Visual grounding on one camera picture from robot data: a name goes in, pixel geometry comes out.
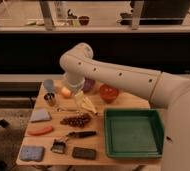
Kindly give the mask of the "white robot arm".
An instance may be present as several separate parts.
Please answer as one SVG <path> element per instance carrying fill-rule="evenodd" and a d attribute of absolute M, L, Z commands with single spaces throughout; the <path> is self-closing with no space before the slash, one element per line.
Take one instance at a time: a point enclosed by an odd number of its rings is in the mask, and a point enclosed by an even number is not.
<path fill-rule="evenodd" d="M 59 60 L 64 84 L 78 91 L 85 78 L 98 80 L 167 110 L 161 171 L 190 171 L 190 78 L 93 59 L 93 50 L 79 43 Z"/>

